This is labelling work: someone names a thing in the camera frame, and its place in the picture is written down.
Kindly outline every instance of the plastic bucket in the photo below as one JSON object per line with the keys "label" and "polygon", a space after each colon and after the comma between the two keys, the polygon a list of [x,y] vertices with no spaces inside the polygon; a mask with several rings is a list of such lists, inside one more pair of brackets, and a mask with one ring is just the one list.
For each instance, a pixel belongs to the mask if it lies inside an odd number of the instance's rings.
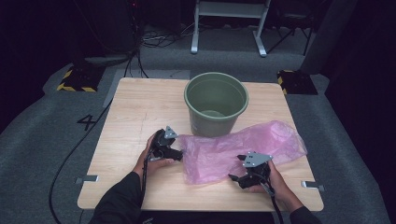
{"label": "plastic bucket", "polygon": [[184,90],[194,135],[217,137],[231,132],[248,107],[248,91],[236,78],[222,73],[194,77]]}

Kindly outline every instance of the black cable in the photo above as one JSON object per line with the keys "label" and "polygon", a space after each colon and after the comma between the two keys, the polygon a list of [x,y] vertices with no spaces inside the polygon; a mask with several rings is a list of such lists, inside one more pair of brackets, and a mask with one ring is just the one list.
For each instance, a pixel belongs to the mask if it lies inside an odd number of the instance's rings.
{"label": "black cable", "polygon": [[[267,182],[267,183],[268,183],[269,189],[270,189],[273,193],[275,193],[275,190],[274,190],[274,188],[271,186],[271,183],[270,183],[270,182]],[[274,205],[274,208],[275,208],[275,211],[276,211],[276,214],[277,214],[277,218],[279,219],[279,223],[280,223],[280,224],[283,224],[283,217],[282,217],[282,214],[280,213],[279,207],[278,207],[277,204],[276,204],[276,201],[275,201],[275,194],[274,194],[274,195],[271,195],[271,201],[273,202],[273,205]]]}
{"label": "black cable", "polygon": [[78,5],[78,3],[76,2],[76,0],[73,0],[76,8],[78,9],[79,14],[81,15],[81,17],[83,18],[83,20],[85,21],[85,23],[88,25],[92,35],[94,36],[94,38],[98,41],[98,43],[104,48],[107,49],[108,51],[112,52],[112,53],[121,53],[124,54],[124,57],[121,59],[115,59],[115,60],[107,60],[105,62],[101,62],[101,63],[95,63],[95,62],[91,62],[91,61],[87,61],[90,65],[92,66],[96,66],[96,67],[109,67],[109,66],[114,66],[117,64],[121,64],[124,63],[128,60],[131,59],[131,57],[134,57],[134,53],[136,52],[136,50],[140,47],[140,43],[137,43],[139,38],[139,34],[138,34],[138,29],[137,29],[137,24],[136,21],[133,18],[133,24],[134,24],[134,42],[136,43],[133,48],[129,51],[117,51],[114,49],[109,48],[107,45],[105,45],[102,40],[99,38],[99,36],[97,35],[97,33],[93,30],[90,22],[88,21],[87,17],[84,15],[81,7]]}
{"label": "black cable", "polygon": [[81,223],[81,221],[82,221],[82,215],[84,214],[84,209],[81,209],[81,214],[79,214],[79,220],[78,220],[78,223]]}
{"label": "black cable", "polygon": [[[128,63],[126,64],[125,67],[125,71],[124,71],[124,77],[126,77],[126,72],[128,71],[128,66],[131,64],[133,57],[129,58]],[[102,118],[102,116],[105,114],[105,112],[109,109],[111,103],[113,102],[113,99],[111,99],[111,101],[107,104],[106,108],[101,112],[101,114],[99,115],[99,118],[96,120],[96,122],[91,126],[91,128],[82,136],[82,138],[76,143],[76,145],[73,147],[73,149],[69,152],[69,154],[64,158],[64,161],[62,162],[61,166],[58,168],[58,171],[55,174],[55,177],[52,180],[50,189],[49,189],[49,210],[52,214],[52,217],[55,219],[55,222],[58,224],[61,224],[61,221],[59,220],[59,218],[56,216],[55,210],[53,209],[53,205],[52,205],[52,192],[53,192],[53,188],[55,186],[55,182],[60,174],[60,172],[62,171],[62,169],[64,168],[64,165],[66,164],[66,162],[68,161],[68,159],[70,158],[70,156],[76,151],[76,149],[78,148],[78,146],[82,143],[82,141],[84,141],[84,139],[88,136],[88,134],[92,131],[92,129],[96,126],[96,124],[98,123],[98,121]],[[84,210],[82,210],[81,214],[80,214],[80,218],[79,221],[81,222],[81,218],[82,218],[82,214],[83,214]]]}
{"label": "black cable", "polygon": [[149,76],[146,74],[145,70],[143,69],[142,62],[140,61],[140,50],[137,51],[136,57],[137,57],[137,65],[139,66],[141,72],[140,75],[143,77],[144,74],[146,78],[149,78]]}
{"label": "black cable", "polygon": [[282,214],[280,213],[279,207],[278,207],[277,204],[276,204],[276,200],[275,200],[275,190],[274,190],[274,188],[271,186],[271,179],[269,178],[269,176],[268,176],[268,180],[266,180],[266,178],[265,178],[264,176],[262,176],[262,175],[255,174],[255,173],[253,173],[253,175],[259,177],[259,178],[261,179],[261,181],[264,182],[264,183],[262,183],[262,184],[264,184],[264,185],[267,184],[267,185],[268,185],[268,189],[269,189],[271,192],[274,193],[273,195],[271,195],[271,194],[268,192],[268,194],[270,194],[270,196],[271,196],[271,201],[272,201],[273,206],[274,206],[274,208],[275,208],[275,211],[276,211],[276,214],[277,214],[277,218],[279,219],[280,224],[283,224],[283,223],[284,223],[284,222],[283,222],[283,217],[282,217]]}
{"label": "black cable", "polygon": [[131,77],[134,77],[133,75],[132,75],[132,66],[129,66],[129,75],[131,76]]}
{"label": "black cable", "polygon": [[148,176],[148,166],[149,166],[149,158],[151,156],[151,153],[153,152],[153,143],[154,141],[151,141],[151,144],[148,149],[148,154],[146,155],[144,161],[143,161],[143,176],[142,176],[142,198],[140,200],[140,206],[143,204],[143,200],[145,199],[145,194],[146,194],[146,183],[147,183],[147,176]]}
{"label": "black cable", "polygon": [[180,35],[175,35],[174,33],[166,33],[164,35],[159,35],[157,31],[146,31],[143,34],[143,46],[147,48],[165,48],[169,45],[174,44],[176,41],[183,39],[192,33],[184,34],[189,29],[193,28],[194,22],[189,26],[185,27]]}

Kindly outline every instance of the white metal frame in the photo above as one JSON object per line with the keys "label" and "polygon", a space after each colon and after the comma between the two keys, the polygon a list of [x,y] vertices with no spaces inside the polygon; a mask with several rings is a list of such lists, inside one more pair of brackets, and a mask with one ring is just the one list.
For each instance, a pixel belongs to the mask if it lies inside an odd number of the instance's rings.
{"label": "white metal frame", "polygon": [[200,16],[219,16],[219,17],[240,17],[260,19],[257,31],[253,31],[257,48],[262,57],[267,56],[264,45],[260,38],[265,18],[271,0],[265,0],[264,4],[245,4],[245,3],[224,3],[224,2],[205,2],[196,0],[194,15],[194,34],[192,36],[191,53],[198,52],[199,39],[199,17]]}

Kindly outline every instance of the plastic bag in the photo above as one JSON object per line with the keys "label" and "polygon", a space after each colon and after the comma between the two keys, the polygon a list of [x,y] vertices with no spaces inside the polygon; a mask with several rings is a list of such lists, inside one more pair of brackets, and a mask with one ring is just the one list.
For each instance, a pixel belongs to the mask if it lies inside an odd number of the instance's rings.
{"label": "plastic bag", "polygon": [[256,124],[222,137],[181,134],[179,140],[185,179],[189,184],[219,181],[228,174],[243,175],[246,169],[236,156],[246,155],[249,151],[273,156],[274,164],[306,155],[300,135],[287,123],[278,120]]}

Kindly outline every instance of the bucket rim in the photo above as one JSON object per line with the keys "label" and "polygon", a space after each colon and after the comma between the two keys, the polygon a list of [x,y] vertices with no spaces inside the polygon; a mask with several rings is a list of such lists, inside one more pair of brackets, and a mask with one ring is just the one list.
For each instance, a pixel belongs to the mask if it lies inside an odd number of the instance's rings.
{"label": "bucket rim", "polygon": [[[225,116],[225,117],[212,117],[212,116],[208,116],[204,113],[201,113],[200,111],[196,110],[191,104],[190,101],[187,98],[187,88],[190,86],[190,84],[197,78],[202,77],[202,76],[207,76],[207,75],[220,75],[220,76],[224,76],[227,78],[230,78],[232,80],[234,80],[236,83],[238,83],[243,91],[246,94],[246,101],[244,103],[244,105],[242,106],[242,108],[240,110],[238,110],[236,113],[230,115],[230,116]],[[202,73],[196,77],[193,77],[186,85],[186,88],[184,89],[184,101],[186,102],[187,107],[192,110],[196,115],[205,118],[205,119],[209,119],[209,120],[213,120],[213,121],[226,121],[226,120],[231,120],[231,119],[237,119],[239,115],[241,115],[247,108],[248,108],[248,89],[245,87],[245,85],[239,81],[236,77],[230,76],[228,74],[225,73],[220,73],[220,72],[206,72],[206,73]]]}

